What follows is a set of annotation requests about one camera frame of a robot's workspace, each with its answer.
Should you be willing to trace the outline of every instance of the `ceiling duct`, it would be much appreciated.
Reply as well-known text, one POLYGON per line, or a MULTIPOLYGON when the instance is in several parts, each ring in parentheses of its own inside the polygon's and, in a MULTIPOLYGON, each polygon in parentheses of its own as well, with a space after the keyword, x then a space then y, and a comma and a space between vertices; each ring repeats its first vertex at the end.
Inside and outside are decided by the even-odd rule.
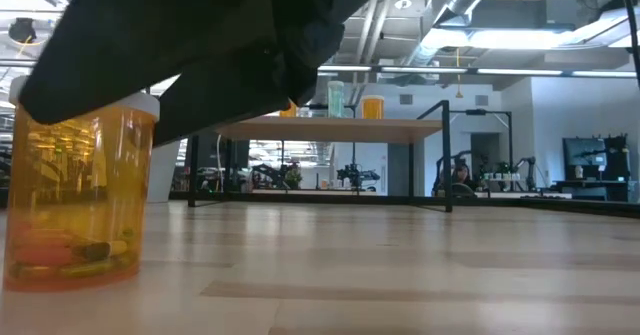
MULTIPOLYGON (((434 26, 444 23, 468 25, 471 21, 471 12, 481 0, 429 0, 425 15, 422 18, 423 36, 426 36, 434 26)), ((422 43, 413 50, 411 55, 405 58, 401 65, 412 67, 424 67, 438 53, 440 48, 425 47, 422 43)), ((399 86, 433 84, 437 77, 426 75, 402 75, 382 82, 399 86)))

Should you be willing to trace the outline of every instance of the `ceiling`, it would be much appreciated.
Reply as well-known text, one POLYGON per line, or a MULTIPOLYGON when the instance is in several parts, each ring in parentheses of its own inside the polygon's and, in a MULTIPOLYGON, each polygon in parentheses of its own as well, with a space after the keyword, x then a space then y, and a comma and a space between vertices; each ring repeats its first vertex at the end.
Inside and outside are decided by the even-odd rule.
MULTIPOLYGON (((46 45, 46 39, 55 28, 55 23, 59 19, 66 2, 68 0, 0 0, 0 58, 2 59, 37 59, 43 47, 46 45), (31 17, 36 21, 34 28, 37 32, 37 44, 33 46, 21 46, 11 40, 7 31, 16 17, 31 17)), ((397 9, 394 6, 396 0, 391 1, 387 16, 380 19, 383 22, 382 31, 379 41, 373 41, 373 26, 366 37, 365 53, 369 51, 371 46, 371 63, 377 63, 380 59, 400 59, 409 55, 412 50, 422 40, 420 18, 424 14, 425 5, 428 0, 411 0, 412 5, 406 9, 397 9)), ((584 3, 582 11, 589 12, 589 4, 596 4, 597 0, 576 0, 584 3)), ((377 6, 373 23, 381 18, 382 6, 377 6)), ((356 12, 345 23, 346 33, 339 52, 333 61, 337 64, 352 64, 357 62, 356 53, 358 44, 363 32, 367 6, 356 12)), ((568 66, 574 64, 572 57, 580 59, 580 64, 588 69, 594 68, 612 68, 618 67, 617 61, 610 61, 611 64, 604 61, 605 66, 598 67, 599 63, 585 60, 593 58, 602 60, 609 56, 615 59, 622 58, 620 54, 624 50, 620 49, 599 49, 599 51, 567 51, 560 59, 557 54, 550 54, 548 51, 515 51, 515 50, 486 50, 478 48, 459 48, 441 50, 435 57, 441 66, 475 66, 475 67, 495 67, 495 68, 535 68, 544 66, 547 68, 568 66)), ((0 93, 7 92, 11 79, 16 76, 27 74, 26 68, 2 68, 0 67, 0 93)), ((439 84, 447 87, 458 81, 454 76, 442 76, 439 84)), ((492 84, 495 89, 501 89, 509 85, 514 78, 505 77, 463 77, 463 83, 492 84)), ((161 94, 172 80, 165 81, 153 87, 153 92, 161 94)))

